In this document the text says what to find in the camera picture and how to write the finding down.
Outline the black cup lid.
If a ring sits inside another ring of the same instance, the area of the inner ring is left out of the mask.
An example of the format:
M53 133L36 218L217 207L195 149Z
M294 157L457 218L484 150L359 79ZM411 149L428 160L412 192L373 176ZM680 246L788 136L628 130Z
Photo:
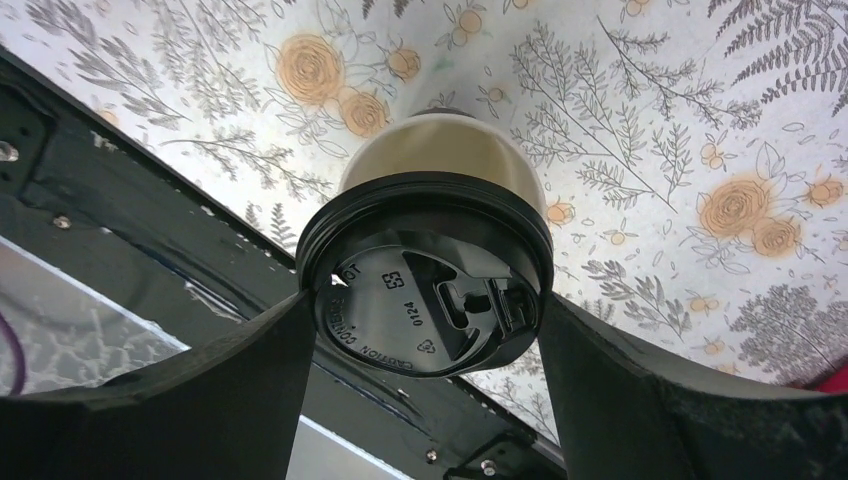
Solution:
M536 339L551 235L505 187L410 172L338 194L297 247L320 336L369 367L443 378L505 366Z

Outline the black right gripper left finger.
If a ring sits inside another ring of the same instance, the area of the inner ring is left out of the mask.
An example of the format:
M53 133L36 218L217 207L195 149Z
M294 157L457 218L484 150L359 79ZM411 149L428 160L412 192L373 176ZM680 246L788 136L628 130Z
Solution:
M282 479L315 345L289 297L206 345L98 387L5 397L5 479Z

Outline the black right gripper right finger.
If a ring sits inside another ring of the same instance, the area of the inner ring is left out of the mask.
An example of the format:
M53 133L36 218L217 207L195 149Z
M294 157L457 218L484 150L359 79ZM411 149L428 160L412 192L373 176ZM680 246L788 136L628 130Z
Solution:
M843 479L847 398L733 376L551 295L539 334L572 479Z

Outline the white paper cup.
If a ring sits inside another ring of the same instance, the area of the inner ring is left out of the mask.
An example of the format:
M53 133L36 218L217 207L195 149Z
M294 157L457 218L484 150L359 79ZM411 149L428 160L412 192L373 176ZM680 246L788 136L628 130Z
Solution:
M501 130L456 109L420 111L382 129L349 160L338 191L408 172L475 177L511 191L539 214L547 208L525 151Z

